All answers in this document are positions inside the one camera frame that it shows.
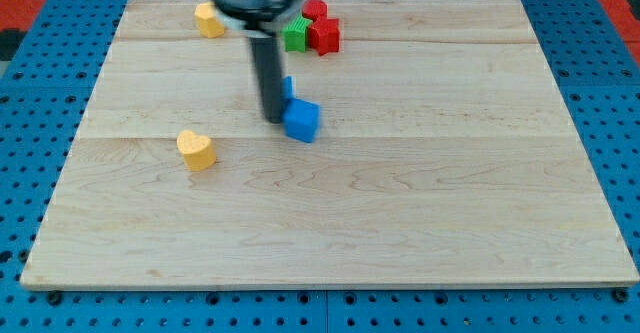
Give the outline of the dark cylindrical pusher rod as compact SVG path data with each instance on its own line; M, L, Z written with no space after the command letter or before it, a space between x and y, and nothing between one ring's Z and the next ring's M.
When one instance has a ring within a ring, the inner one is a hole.
M283 67L276 36L249 39L264 119L280 124L285 110Z

